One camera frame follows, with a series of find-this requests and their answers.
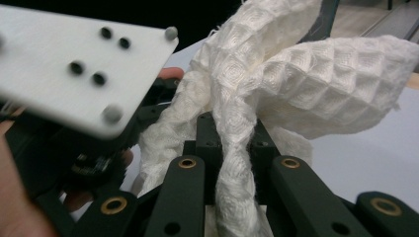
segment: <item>white surface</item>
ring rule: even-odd
[[[102,39],[103,27],[113,31]],[[173,53],[178,39],[165,30],[0,5],[0,97],[41,116],[102,138],[118,136]],[[130,39],[129,49],[118,40]],[[81,60],[74,76],[68,64]],[[107,75],[103,87],[96,72]],[[109,124],[102,111],[117,105],[122,119]]]
[[[312,140],[314,171],[338,196],[379,191],[419,211],[419,91],[405,88],[377,126]]]

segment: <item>black plastic part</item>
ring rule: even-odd
[[[303,160],[275,158],[271,179],[293,220],[296,236],[372,236]],[[269,221],[271,226],[277,224]]]
[[[175,96],[179,80],[179,78],[156,78],[142,100],[142,105],[147,107],[170,103]]]
[[[58,191],[51,190],[35,198],[35,203],[42,208],[49,219],[54,220],[53,225],[59,236],[70,237],[75,222],[58,197]]]
[[[266,217],[275,237],[296,236],[295,224],[275,189],[269,190]]]
[[[195,155],[197,142],[195,140],[187,140],[184,142],[183,155]]]
[[[131,221],[131,234],[127,237],[144,236],[148,221],[154,209],[154,205],[156,204],[158,195],[160,194],[160,190],[161,185],[138,199],[136,214]]]
[[[204,236],[205,163],[181,156],[169,166],[145,237]]]
[[[160,114],[169,107],[167,105],[154,105],[154,106],[145,106],[141,107],[138,112],[137,121],[138,128],[140,131],[146,130],[150,125],[157,122],[160,117]]]
[[[210,112],[197,120],[196,155],[206,162],[206,204],[215,203],[215,184],[222,165],[222,147]]]
[[[273,158],[280,155],[280,152],[259,120],[248,150],[256,184],[256,199],[259,204],[266,204],[269,168]],[[214,204],[215,183],[222,165],[222,146],[211,112],[198,117],[195,154],[206,162],[206,204]]]
[[[320,14],[308,33],[299,41],[317,41],[330,38],[336,11],[340,0],[323,0],[321,2]]]
[[[62,153],[50,138],[59,126],[28,113],[21,114],[6,132],[22,183],[30,198],[37,198],[59,185],[70,169],[74,154]]]
[[[108,192],[91,203],[77,221],[72,236],[129,236],[130,220],[135,216],[136,209],[137,202],[133,194],[123,191]]]
[[[419,214],[396,197],[380,192],[362,193],[355,213],[374,236],[419,236]]]

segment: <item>waffle-textured cloth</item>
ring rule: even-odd
[[[140,137],[141,192],[162,183],[170,161],[212,111],[223,147],[211,234],[271,236],[246,145],[259,118],[282,154],[309,162],[307,139],[355,133],[393,108],[419,46],[390,36],[296,44],[320,0],[247,0],[196,53],[171,106]]]

